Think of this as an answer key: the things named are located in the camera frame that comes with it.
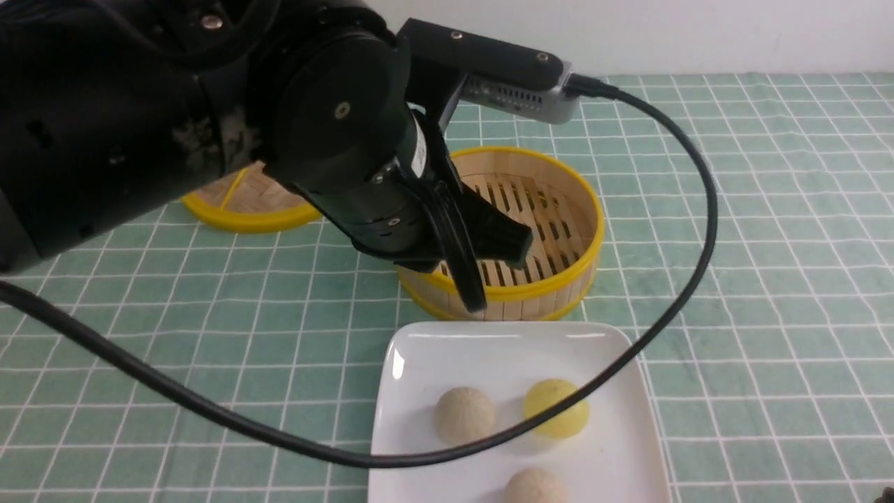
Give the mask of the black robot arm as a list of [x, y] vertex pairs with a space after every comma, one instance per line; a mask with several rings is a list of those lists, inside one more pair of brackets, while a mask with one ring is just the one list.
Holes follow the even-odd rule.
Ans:
[[2, 272], [15, 274], [261, 163], [361, 254], [441, 263], [470, 312], [481, 260], [532, 230], [460, 181], [406, 102], [411, 41], [361, 1], [8, 1]]

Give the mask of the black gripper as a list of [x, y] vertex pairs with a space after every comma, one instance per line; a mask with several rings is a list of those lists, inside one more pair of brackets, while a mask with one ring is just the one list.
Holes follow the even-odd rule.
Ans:
[[465, 309], [485, 309], [478, 261], [526, 264], [532, 229], [429, 172], [437, 127], [406, 104], [411, 45], [368, 28], [281, 29], [265, 42], [265, 172], [362, 254], [429, 272], [446, 262]]

